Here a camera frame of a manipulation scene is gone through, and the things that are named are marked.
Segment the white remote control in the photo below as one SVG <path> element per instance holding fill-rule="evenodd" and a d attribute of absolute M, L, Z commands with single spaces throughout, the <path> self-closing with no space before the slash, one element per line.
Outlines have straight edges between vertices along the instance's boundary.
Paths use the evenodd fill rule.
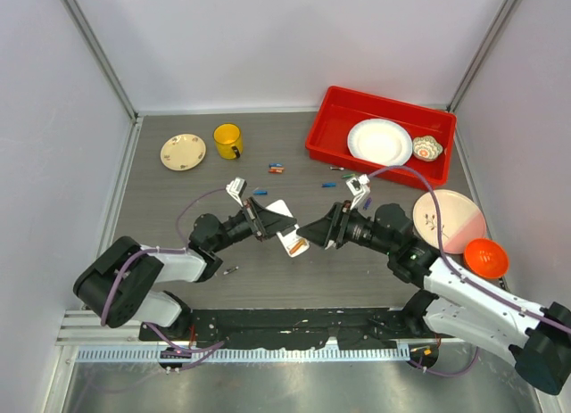
<path fill-rule="evenodd" d="M 291 213 L 291 211 L 287 207 L 284 200 L 277 200 L 277 201 L 272 202 L 267 207 L 267 209 L 270 211 L 285 215 L 289 218 L 293 217 L 293 214 Z M 303 253 L 305 253 L 306 251 L 308 251 L 310 248 L 309 241 L 307 241 L 306 239 L 304 239 L 304 238 L 302 238 L 296 234 L 296 230 L 298 228 L 299 228 L 299 225 L 297 223 L 295 223 L 292 227 L 289 227 L 288 229 L 282 230 L 282 231 L 277 233 L 278 240 L 280 241 L 280 243 L 282 244 L 282 246 L 285 249 L 285 252 L 287 253 L 287 255 L 290 258 L 298 257 L 298 256 L 302 255 Z M 305 248 L 301 249 L 300 251 L 298 251 L 294 256 L 292 256 L 289 253 L 289 250 L 301 239 L 303 239 L 307 243 L 307 246 Z"/>

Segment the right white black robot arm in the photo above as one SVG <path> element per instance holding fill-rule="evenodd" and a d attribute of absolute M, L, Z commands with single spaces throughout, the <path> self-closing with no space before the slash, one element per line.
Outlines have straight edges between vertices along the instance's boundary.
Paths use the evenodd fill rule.
<path fill-rule="evenodd" d="M 528 301 L 466 270 L 417 237 L 398 204 L 366 218 L 337 202 L 297 233 L 324 249 L 354 243 L 385 254 L 393 274 L 418 288 L 402 316 L 408 334 L 459 338 L 503 359 L 537 390 L 561 393 L 570 377 L 570 310 Z"/>

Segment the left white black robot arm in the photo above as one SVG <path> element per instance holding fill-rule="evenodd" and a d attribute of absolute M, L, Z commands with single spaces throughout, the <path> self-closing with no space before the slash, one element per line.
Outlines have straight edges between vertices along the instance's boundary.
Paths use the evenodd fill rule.
<path fill-rule="evenodd" d="M 168 282 L 203 283 L 222 265 L 218 252 L 248 237 L 263 241 L 294 228 L 296 218 L 261 206 L 254 198 L 225 221 L 204 213 L 182 249 L 144 246 L 130 236 L 117 239 L 75 281 L 72 291 L 99 318 L 119 328 L 130 320 L 153 337 L 178 341 L 190 333 L 190 308 L 174 293 L 153 287 Z"/>

